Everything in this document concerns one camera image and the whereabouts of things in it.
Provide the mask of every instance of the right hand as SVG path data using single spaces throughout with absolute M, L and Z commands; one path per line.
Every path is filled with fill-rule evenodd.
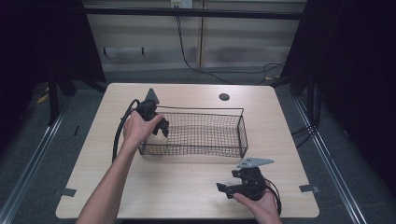
M 282 223 L 277 213 L 275 197 L 269 189 L 266 189 L 262 198 L 256 202 L 240 193 L 235 193 L 233 197 L 246 206 L 260 224 Z

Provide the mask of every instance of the wire basket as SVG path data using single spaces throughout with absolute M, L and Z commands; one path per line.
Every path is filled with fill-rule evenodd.
M 240 115 L 159 112 L 169 121 L 168 137 L 161 132 L 152 135 L 140 145 L 139 152 L 141 155 L 201 154 L 243 158 L 248 150 L 248 138 L 243 109 L 238 109 Z

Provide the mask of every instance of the round hole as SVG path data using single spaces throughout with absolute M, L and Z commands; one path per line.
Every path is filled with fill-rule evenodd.
M 227 93 L 222 93 L 222 94 L 219 96 L 219 98 L 220 98 L 220 100 L 222 100 L 222 101 L 228 101 L 228 100 L 230 100 L 230 95 L 227 94 Z

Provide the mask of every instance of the human arm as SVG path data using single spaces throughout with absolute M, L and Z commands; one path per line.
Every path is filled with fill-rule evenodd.
M 114 223 L 129 169 L 138 146 L 146 140 L 163 115 L 144 121 L 133 111 L 123 127 L 124 140 L 117 158 L 108 168 L 78 216 L 77 223 Z

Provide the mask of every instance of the gray floor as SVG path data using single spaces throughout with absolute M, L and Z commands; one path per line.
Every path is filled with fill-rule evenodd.
M 257 71 L 260 67 L 210 68 L 210 71 Z M 234 84 L 253 84 L 263 79 L 263 74 L 216 74 Z M 190 69 L 167 69 L 135 72 L 106 73 L 109 82 L 158 82 L 158 83 L 206 83 L 223 84 L 220 80 L 207 74 L 199 74 Z M 273 80 L 264 79 L 262 84 Z M 91 127 L 95 112 L 103 94 L 77 83 L 78 92 L 64 121 L 53 139 L 30 188 L 28 189 L 12 223 L 73 223 L 75 220 L 60 220 L 55 210 L 60 200 L 54 191 L 65 187 L 78 153 Z M 276 88 L 276 94 L 285 118 L 294 132 L 304 126 L 297 111 L 294 99 L 290 96 L 289 86 Z M 3 202 L 21 175 L 26 163 L 35 151 L 40 137 L 46 129 L 49 117 L 48 101 L 36 105 L 34 95 L 32 103 L 26 110 L 21 122 L 20 132 L 9 146 L 7 154 L 0 160 L 1 201 Z M 319 125 L 334 160 L 340 168 L 348 186 L 356 197 L 368 223 L 394 223 L 396 205 L 376 173 L 361 158 L 353 142 L 346 139 L 343 129 L 335 117 L 324 106 Z M 303 137 L 295 139 L 300 143 Z M 316 218 L 283 218 L 283 223 L 353 223 L 337 189 L 334 186 L 323 162 L 311 140 L 298 148 L 306 174 L 311 185 L 318 186 L 320 193 L 316 199 L 320 214 Z M 153 221 L 135 221 L 134 223 L 152 223 Z

